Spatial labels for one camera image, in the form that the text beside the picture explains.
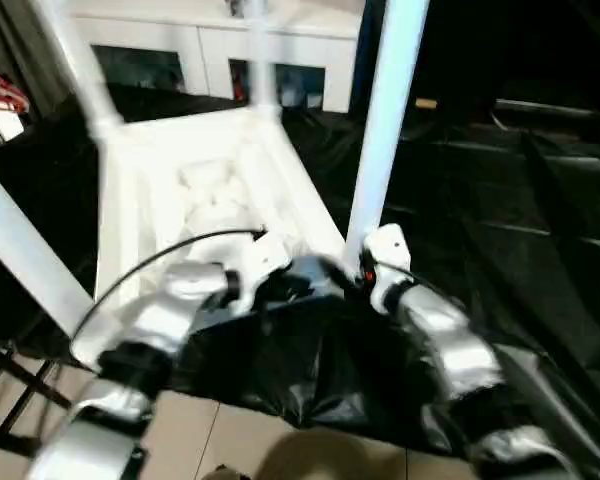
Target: black joint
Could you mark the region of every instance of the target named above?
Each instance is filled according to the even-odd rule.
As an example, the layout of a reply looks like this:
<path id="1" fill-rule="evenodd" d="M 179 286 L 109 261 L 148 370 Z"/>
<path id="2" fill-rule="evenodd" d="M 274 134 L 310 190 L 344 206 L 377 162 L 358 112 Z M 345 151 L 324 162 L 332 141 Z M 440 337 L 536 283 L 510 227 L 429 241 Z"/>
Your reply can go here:
<path id="1" fill-rule="evenodd" d="M 146 450 L 136 447 L 131 454 L 131 458 L 129 458 L 129 462 L 125 467 L 120 480 L 137 480 L 140 478 L 140 474 L 142 473 L 142 468 L 144 467 L 147 457 L 148 455 Z"/>
<path id="2" fill-rule="evenodd" d="M 100 378 L 128 386 L 155 400 L 171 378 L 173 362 L 144 343 L 124 342 L 100 355 Z"/>
<path id="3" fill-rule="evenodd" d="M 413 284 L 410 281 L 405 280 L 403 282 L 400 282 L 396 285 L 391 285 L 391 287 L 389 287 L 389 290 L 387 290 L 387 293 L 385 294 L 382 303 L 384 305 L 384 308 L 387 309 L 390 315 L 394 315 L 396 313 L 396 311 L 398 310 L 398 303 L 400 302 L 400 298 L 402 297 L 404 292 L 406 292 L 412 286 Z"/>
<path id="4" fill-rule="evenodd" d="M 499 430 L 533 424 L 527 405 L 504 384 L 475 390 L 455 400 L 449 407 L 449 416 L 469 444 Z"/>
<path id="5" fill-rule="evenodd" d="M 240 298 L 240 275 L 235 270 L 227 270 L 227 295 L 226 301 L 232 302 Z"/>

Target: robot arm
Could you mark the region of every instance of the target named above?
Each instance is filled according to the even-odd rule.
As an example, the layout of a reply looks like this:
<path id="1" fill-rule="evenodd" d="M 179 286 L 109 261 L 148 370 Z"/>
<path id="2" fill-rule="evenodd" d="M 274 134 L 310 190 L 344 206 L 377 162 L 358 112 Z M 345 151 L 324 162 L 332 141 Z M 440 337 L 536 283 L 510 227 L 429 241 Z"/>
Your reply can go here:
<path id="1" fill-rule="evenodd" d="M 481 478 L 578 478 L 531 412 L 513 400 L 495 352 L 471 330 L 464 312 L 406 273 L 410 257 L 400 228 L 380 228 L 365 247 L 374 265 L 372 306 L 396 318 L 428 355 L 438 390 L 433 417 L 448 427 L 437 433 L 454 432 L 456 447 Z M 433 417 L 430 423 L 438 423 Z"/>
<path id="2" fill-rule="evenodd" d="M 28 478 L 136 478 L 140 440 L 196 315 L 239 295 L 237 274 L 214 264 L 170 266 L 160 288 L 121 312 L 129 325 L 100 356 L 101 371 L 36 456 Z"/>

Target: white shelf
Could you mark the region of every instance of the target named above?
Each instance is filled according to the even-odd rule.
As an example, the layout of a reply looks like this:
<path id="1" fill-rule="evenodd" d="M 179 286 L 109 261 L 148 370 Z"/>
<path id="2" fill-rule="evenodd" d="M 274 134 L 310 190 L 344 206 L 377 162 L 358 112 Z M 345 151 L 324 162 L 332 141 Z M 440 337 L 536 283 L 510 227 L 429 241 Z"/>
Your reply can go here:
<path id="1" fill-rule="evenodd" d="M 364 0 L 269 0 L 271 32 L 343 39 L 358 37 Z M 78 18 L 117 19 L 244 30 L 224 0 L 71 0 Z"/>

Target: silver robot arm segment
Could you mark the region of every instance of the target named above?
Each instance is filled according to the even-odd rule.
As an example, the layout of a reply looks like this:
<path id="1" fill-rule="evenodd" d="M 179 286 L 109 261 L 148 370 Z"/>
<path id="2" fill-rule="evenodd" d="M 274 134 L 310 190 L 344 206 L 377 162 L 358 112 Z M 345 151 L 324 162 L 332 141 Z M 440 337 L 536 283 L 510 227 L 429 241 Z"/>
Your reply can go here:
<path id="1" fill-rule="evenodd" d="M 219 265 L 171 265 L 159 289 L 125 306 L 129 327 L 100 356 L 102 370 L 45 443 L 29 479 L 136 478 L 146 456 L 140 440 L 158 394 L 186 345 L 196 315 L 238 298 L 237 274 Z"/>

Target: black metal stand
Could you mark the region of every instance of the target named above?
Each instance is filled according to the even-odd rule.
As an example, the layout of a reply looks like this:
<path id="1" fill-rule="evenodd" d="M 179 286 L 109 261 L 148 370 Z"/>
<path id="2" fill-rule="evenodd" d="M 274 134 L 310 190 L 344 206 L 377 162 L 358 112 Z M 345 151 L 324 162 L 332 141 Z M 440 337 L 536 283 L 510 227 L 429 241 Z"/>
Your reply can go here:
<path id="1" fill-rule="evenodd" d="M 46 360 L 34 375 L 13 360 L 13 352 L 0 351 L 0 375 L 7 372 L 27 386 L 0 425 L 0 450 L 29 458 L 35 454 L 39 447 L 39 439 L 11 433 L 34 394 L 40 394 L 64 409 L 71 405 L 64 395 L 45 383 L 45 378 L 53 366 L 54 362 Z"/>

